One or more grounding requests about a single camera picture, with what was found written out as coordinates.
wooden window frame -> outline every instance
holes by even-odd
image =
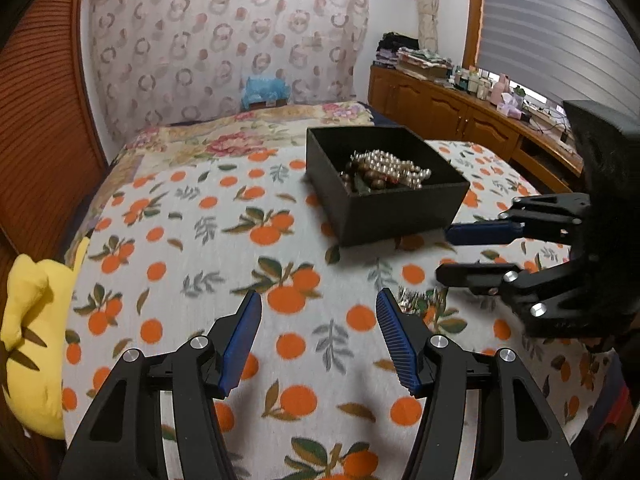
[[[483,0],[469,0],[465,53],[462,58],[462,66],[465,68],[477,66],[478,50],[480,47],[480,30],[482,27],[482,2]]]

stack of clothes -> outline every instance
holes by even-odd
[[[412,50],[401,47],[397,52],[398,70],[422,80],[446,79],[453,69],[450,59],[430,50]]]
[[[380,66],[382,68],[395,69],[398,66],[398,50],[400,48],[417,50],[418,40],[409,38],[408,36],[403,36],[402,34],[387,32],[382,36],[382,40],[378,43],[376,59],[373,62],[373,65]]]

pink bottle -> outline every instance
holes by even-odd
[[[509,76],[500,74],[500,80],[494,85],[494,89],[491,91],[491,99],[489,102],[497,106],[502,103],[502,94],[510,91]]]

bottle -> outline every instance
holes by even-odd
[[[469,70],[463,69],[460,76],[460,89],[467,92],[469,90]]]
[[[453,79],[453,81],[454,81],[453,84],[457,88],[460,88],[460,76],[462,76],[462,69],[459,66],[457,66],[456,67],[456,75],[455,75],[455,77]]]
[[[478,74],[476,73],[471,74],[471,77],[469,77],[469,88],[467,91],[471,95],[476,95],[478,93],[479,83],[480,83],[480,78],[478,77]]]
[[[494,85],[491,92],[491,104],[497,106],[502,103],[502,94],[509,91],[509,76],[500,74],[500,80]]]
[[[489,88],[491,88],[491,82],[487,79],[481,79],[478,82],[478,91],[476,92],[476,97],[482,101],[485,101],[485,99],[489,95]]]

bed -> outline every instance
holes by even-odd
[[[523,239],[453,248],[441,232],[338,247],[305,179],[306,128],[384,121],[357,102],[295,105],[145,130],[122,150],[76,236],[94,230],[67,322],[68,344],[81,348],[63,367],[68,442],[127,348],[173,351],[234,312],[252,286],[263,293],[261,329],[240,386],[213,406],[236,474],[401,476],[422,404],[393,373],[372,311],[377,291],[432,289],[447,261],[536,271],[565,260],[568,247]],[[457,221],[494,218],[515,196],[536,193],[482,146],[428,142],[472,183]],[[464,290],[438,297],[424,322],[465,349],[516,350],[575,440],[609,357],[574,340],[527,338],[500,301]],[[467,402],[460,479],[472,464],[477,396]],[[180,478],[170,394],[162,421],[168,472]]]

